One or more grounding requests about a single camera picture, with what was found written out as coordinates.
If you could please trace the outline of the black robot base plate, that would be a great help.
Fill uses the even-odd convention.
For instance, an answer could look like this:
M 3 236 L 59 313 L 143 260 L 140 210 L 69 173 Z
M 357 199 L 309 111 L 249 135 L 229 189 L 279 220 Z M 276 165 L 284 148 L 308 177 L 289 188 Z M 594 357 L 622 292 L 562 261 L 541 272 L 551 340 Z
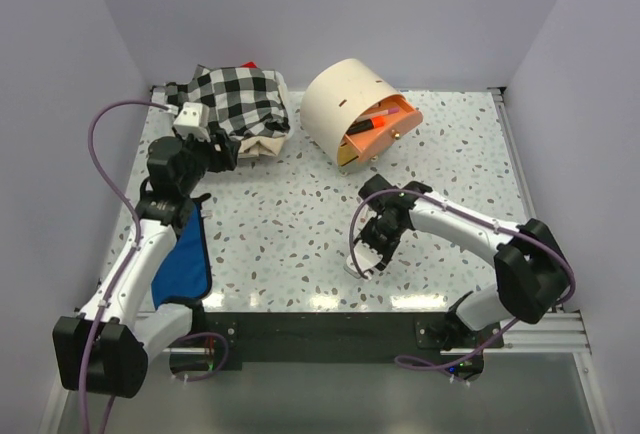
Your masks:
M 444 312 L 208 313 L 202 325 L 227 340 L 226 370 L 245 363 L 384 364 L 402 354 L 441 364 L 456 349 L 476 348 L 500 325 L 452 328 Z

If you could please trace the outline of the grey-green bottom drawer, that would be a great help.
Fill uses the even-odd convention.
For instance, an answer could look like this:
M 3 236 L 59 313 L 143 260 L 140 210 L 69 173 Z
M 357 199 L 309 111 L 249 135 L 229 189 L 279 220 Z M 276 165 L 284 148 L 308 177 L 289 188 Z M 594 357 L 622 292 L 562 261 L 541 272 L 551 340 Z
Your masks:
M 338 169 L 342 175 L 350 175 L 369 168 L 371 164 L 372 162 L 370 159 L 361 160 L 360 158 L 354 158 L 346 164 L 339 166 Z

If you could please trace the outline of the orange black highlighter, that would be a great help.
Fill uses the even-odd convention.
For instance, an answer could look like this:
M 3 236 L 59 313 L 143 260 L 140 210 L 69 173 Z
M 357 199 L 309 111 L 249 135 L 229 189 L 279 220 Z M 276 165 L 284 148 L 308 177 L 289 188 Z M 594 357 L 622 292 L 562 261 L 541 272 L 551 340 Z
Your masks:
M 353 136 L 356 134 L 360 134 L 363 132 L 367 132 L 369 130 L 378 129 L 385 126 L 385 117 L 384 116 L 376 116 L 373 118 L 361 120 L 352 124 L 349 129 L 346 131 L 348 136 Z

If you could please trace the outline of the yellow drawer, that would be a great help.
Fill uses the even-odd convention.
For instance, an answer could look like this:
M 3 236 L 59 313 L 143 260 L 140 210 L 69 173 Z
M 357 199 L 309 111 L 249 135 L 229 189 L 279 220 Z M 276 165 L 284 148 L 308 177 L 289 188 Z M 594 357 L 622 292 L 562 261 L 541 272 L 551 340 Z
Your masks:
M 344 166 L 353 160 L 357 159 L 359 156 L 358 152 L 348 144 L 341 145 L 338 148 L 336 161 L 338 166 Z

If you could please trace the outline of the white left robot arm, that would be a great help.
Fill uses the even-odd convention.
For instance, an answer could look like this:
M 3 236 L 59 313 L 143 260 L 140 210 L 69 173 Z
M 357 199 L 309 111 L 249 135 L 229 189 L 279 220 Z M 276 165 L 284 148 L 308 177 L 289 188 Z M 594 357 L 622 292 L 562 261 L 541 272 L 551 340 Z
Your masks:
M 157 271 L 182 237 L 200 201 L 192 193 L 208 172 L 232 171 L 240 143 L 224 130 L 205 140 L 165 136 L 153 141 L 141 182 L 133 232 L 91 299 L 55 324 L 52 337 L 62 386 L 132 398 L 149 364 L 176 341 L 200 344 L 207 322 L 198 301 L 172 297 L 137 318 Z

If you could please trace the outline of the salmon top drawer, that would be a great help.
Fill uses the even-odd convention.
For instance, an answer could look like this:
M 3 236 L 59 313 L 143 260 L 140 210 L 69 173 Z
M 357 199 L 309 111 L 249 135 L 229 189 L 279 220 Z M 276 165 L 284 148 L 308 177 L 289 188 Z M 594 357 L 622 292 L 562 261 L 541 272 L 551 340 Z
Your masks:
M 351 145 L 358 152 L 358 158 L 368 160 L 381 154 L 423 122 L 423 114 L 418 109 L 409 104 L 403 96 L 394 95 L 369 108 L 354 123 L 373 118 L 372 113 L 392 107 L 398 107 L 400 111 L 384 116 L 384 127 L 353 136 L 348 136 L 345 133 L 339 147 L 345 144 Z

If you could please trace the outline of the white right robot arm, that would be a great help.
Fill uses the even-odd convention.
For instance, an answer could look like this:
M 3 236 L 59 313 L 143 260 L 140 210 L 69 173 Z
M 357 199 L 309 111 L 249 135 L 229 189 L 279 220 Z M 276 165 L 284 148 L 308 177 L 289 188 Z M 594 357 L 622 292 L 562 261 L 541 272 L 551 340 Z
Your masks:
M 412 181 L 398 188 L 372 176 L 358 192 L 374 215 L 351 228 L 345 268 L 368 280 L 388 266 L 407 231 L 448 240 L 485 261 L 495 272 L 486 289 L 459 298 L 442 319 L 426 326 L 443 349 L 466 347 L 481 331 L 504 320 L 536 324 L 576 289 L 575 275 L 550 228 L 531 218 L 514 223 L 458 205 L 431 187 Z

